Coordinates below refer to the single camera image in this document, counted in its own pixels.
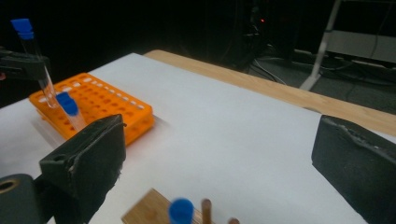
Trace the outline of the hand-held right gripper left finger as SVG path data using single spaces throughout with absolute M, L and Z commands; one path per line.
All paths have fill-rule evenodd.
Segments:
M 117 182 L 126 158 L 122 115 L 98 119 L 40 162 L 57 224 L 88 224 Z

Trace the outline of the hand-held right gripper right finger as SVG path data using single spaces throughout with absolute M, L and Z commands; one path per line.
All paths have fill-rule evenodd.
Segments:
M 348 120 L 320 118 L 313 166 L 368 224 L 396 224 L 396 144 Z

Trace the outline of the blue-capped test tube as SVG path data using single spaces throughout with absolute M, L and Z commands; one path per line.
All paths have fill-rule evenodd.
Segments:
M 57 94 L 56 99 L 74 129 L 77 132 L 84 129 L 86 127 L 86 122 L 79 111 L 76 101 L 67 92 Z
M 14 30 L 17 32 L 21 44 L 28 58 L 39 63 L 38 71 L 35 75 L 38 77 L 38 83 L 45 96 L 50 108 L 56 108 L 56 91 L 50 78 L 50 63 L 41 54 L 40 48 L 36 42 L 35 32 L 29 19 L 14 19 L 10 21 Z
M 186 198 L 173 200 L 168 207 L 170 224 L 192 224 L 194 206 Z

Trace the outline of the orange plastic test tube rack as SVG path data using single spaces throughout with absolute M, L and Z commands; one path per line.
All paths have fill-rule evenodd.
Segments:
M 110 115 L 121 114 L 125 124 L 126 145 L 130 145 L 154 124 L 150 105 L 88 73 L 63 80 L 55 84 L 54 89 L 57 92 L 68 92 L 76 101 L 87 124 Z M 48 106 L 41 91 L 31 94 L 29 101 L 42 119 L 64 139 L 68 140 L 77 133 L 61 108 L 52 109 Z

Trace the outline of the wooden test tube rack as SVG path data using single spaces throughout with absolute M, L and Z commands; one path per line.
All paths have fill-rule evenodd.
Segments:
M 124 224 L 170 224 L 168 207 L 171 202 L 156 189 L 151 189 L 121 220 Z M 201 200 L 200 209 L 194 206 L 192 224 L 215 224 L 209 199 Z

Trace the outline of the white metal stand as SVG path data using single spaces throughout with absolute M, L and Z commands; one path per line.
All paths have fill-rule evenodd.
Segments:
M 340 6 L 343 2 L 363 2 L 363 3 L 374 3 L 374 4 L 386 4 L 389 8 L 396 6 L 396 0 L 335 0 L 332 6 L 332 11 L 328 19 L 326 28 L 323 33 L 320 45 L 318 47 L 318 53 L 313 65 L 310 76 L 300 86 L 301 90 L 310 91 L 318 82 L 321 77 L 319 73 L 322 65 L 323 58 L 327 51 L 327 47 L 333 38 L 341 38 L 346 36 L 350 41 L 358 39 L 358 43 L 350 47 L 346 47 L 352 53 L 356 53 L 358 57 L 362 57 L 369 60 L 382 61 L 384 62 L 389 55 L 386 53 L 385 45 L 394 43 L 396 44 L 396 37 L 390 38 L 376 35 L 364 35 L 355 34 L 350 32 L 334 31 L 333 26 L 335 24 L 337 14 Z

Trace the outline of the white board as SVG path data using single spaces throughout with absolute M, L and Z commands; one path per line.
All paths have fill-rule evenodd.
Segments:
M 119 224 L 149 190 L 209 199 L 217 224 L 368 224 L 313 166 L 327 116 L 234 85 L 130 54 L 88 74 L 152 107 L 154 124 L 130 145 L 114 187 L 92 224 Z M 396 144 L 396 124 L 335 106 L 344 119 Z M 0 177 L 40 175 L 62 145 L 29 101 L 0 109 Z

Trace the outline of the dark equipment rack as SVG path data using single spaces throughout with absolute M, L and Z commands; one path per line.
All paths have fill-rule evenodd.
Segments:
M 236 0 L 233 66 L 242 69 L 270 44 L 292 0 Z

